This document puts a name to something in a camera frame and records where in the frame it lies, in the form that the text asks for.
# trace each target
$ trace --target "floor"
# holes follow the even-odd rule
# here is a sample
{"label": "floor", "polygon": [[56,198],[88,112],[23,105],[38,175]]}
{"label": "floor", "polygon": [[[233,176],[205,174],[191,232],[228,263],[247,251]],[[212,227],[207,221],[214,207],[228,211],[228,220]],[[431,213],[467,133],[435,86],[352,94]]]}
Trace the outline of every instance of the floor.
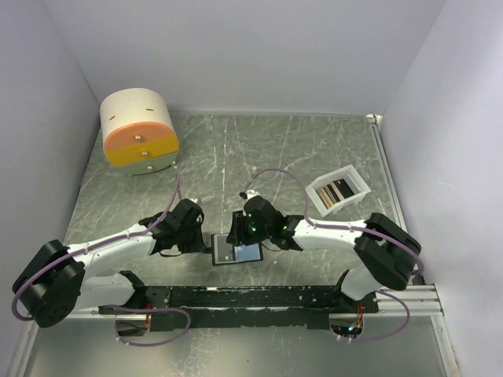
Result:
{"label": "floor", "polygon": [[[182,191],[202,199],[208,233],[229,230],[232,211],[243,204],[237,193],[252,176],[252,167],[282,167],[308,185],[352,164],[372,192],[327,219],[358,220],[378,211],[396,220],[373,128],[364,117],[174,115],[173,123],[181,140],[177,165]],[[107,236],[159,212],[173,192],[175,171],[123,176],[105,160],[98,137],[66,243]],[[254,187],[285,214],[302,213],[301,193],[288,177],[271,173]],[[310,215],[318,216],[313,207]],[[355,255],[340,251],[265,251],[263,262],[243,265],[213,267],[203,254],[153,255],[118,265],[115,271],[131,269],[148,285],[308,285],[334,284],[357,264]],[[40,329],[25,375],[446,375],[429,317],[413,317],[401,334],[365,345],[348,346],[329,330],[303,327],[205,328],[153,349],[116,342],[113,318],[95,317],[67,318]],[[402,317],[368,318],[365,336],[387,333],[402,322]],[[142,341],[168,336],[172,334],[150,333]]]}
{"label": "floor", "polygon": [[[305,185],[330,171],[353,165],[372,192],[357,206],[325,219],[350,221],[383,212],[394,218],[380,157],[370,125],[360,116],[173,115],[180,139],[178,171],[182,192],[200,198],[206,233],[228,232],[237,195],[252,168],[281,167]],[[98,137],[68,229],[67,243],[93,240],[128,228],[167,204],[175,170],[127,177],[115,171]],[[283,174],[268,173],[252,186],[284,214],[302,214],[298,186]],[[311,205],[310,215],[319,218]],[[149,258],[118,265],[133,270],[148,285],[334,284],[359,263],[341,251],[265,251],[263,262],[213,267],[211,258],[187,254]]]}

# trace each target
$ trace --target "metal frame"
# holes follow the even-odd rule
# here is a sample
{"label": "metal frame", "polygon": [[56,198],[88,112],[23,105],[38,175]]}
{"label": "metal frame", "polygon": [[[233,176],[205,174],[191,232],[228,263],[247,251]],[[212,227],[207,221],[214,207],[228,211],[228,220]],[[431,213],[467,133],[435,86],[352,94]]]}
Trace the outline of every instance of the metal frame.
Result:
{"label": "metal frame", "polygon": [[[406,223],[402,215],[398,196],[391,178],[390,168],[387,164],[386,154],[378,125],[369,124],[373,132],[376,150],[379,153],[381,169],[386,178],[386,186],[388,195],[391,199],[393,213],[397,223],[406,230]],[[437,294],[435,285],[409,285],[405,291],[390,291],[393,295],[403,300],[410,309],[411,316],[430,317],[435,336],[439,346],[439,352],[442,356],[442,362],[448,376],[461,377],[460,367],[457,363],[455,353],[453,351],[452,342],[450,341],[449,332],[447,331],[445,318],[443,316],[442,306]],[[368,317],[403,317],[405,310],[398,303],[384,295],[377,295],[377,302],[380,307],[379,313],[367,313]],[[330,319],[353,317],[352,314],[330,314]],[[110,319],[110,315],[99,314],[97,308],[83,309],[76,313],[68,315],[68,319]],[[144,320],[145,316],[120,314],[115,316],[116,320]],[[9,370],[9,377],[22,377],[28,365],[31,349],[35,342],[39,327],[35,322],[30,322],[24,325],[23,332],[18,343],[16,353]]]}

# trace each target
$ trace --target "smartphone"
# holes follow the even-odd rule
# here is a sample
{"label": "smartphone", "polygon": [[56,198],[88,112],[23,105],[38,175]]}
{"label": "smartphone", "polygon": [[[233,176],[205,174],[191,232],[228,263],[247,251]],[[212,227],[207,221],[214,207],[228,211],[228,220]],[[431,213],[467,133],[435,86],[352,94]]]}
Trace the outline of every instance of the smartphone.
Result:
{"label": "smartphone", "polygon": [[231,265],[262,261],[264,259],[260,243],[233,246],[227,243],[227,236],[227,233],[211,235],[213,265]]}

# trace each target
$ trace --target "gray marble floor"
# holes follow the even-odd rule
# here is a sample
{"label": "gray marble floor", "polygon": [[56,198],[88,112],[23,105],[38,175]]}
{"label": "gray marble floor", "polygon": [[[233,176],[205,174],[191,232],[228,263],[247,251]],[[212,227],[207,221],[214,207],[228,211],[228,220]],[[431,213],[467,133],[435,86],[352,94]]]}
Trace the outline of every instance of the gray marble floor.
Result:
{"label": "gray marble floor", "polygon": [[[202,199],[204,231],[228,232],[233,210],[242,208],[237,195],[252,174],[281,167],[305,185],[332,170],[354,165],[372,192],[363,201],[325,219],[358,220],[372,212],[394,218],[390,197],[372,131],[357,116],[173,115],[181,141],[178,171],[182,192]],[[161,211],[174,190],[172,168],[127,177],[106,161],[96,141],[75,206],[66,243],[107,236]],[[296,184],[282,174],[267,173],[252,186],[284,214],[301,214],[303,197]],[[311,205],[310,215],[319,218]],[[146,284],[277,285],[334,284],[359,261],[340,251],[264,251],[264,261],[214,267],[203,254],[177,258],[148,258],[118,265],[130,269]]]}

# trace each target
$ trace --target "white box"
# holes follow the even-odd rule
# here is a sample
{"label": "white box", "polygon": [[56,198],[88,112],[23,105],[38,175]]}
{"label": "white box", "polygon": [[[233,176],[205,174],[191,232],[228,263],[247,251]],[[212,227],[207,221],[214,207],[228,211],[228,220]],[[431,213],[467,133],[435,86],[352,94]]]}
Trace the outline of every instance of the white box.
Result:
{"label": "white box", "polygon": [[[347,185],[354,192],[354,195],[341,200],[330,208],[327,208],[316,193],[316,189],[326,186],[327,184],[339,179],[345,180]],[[365,195],[367,195],[371,191],[372,190],[370,189],[370,187],[365,183],[365,181],[363,181],[363,178],[360,176],[360,174],[358,174],[353,165],[349,165],[347,167],[343,167],[342,169],[335,170],[332,173],[322,175],[321,177],[316,178],[313,183],[306,187],[307,195],[311,198],[311,201],[314,203],[314,206],[318,209],[318,212],[320,212],[320,215],[323,218],[327,214],[335,214],[338,210],[341,210],[349,204],[356,204],[361,202]]]}

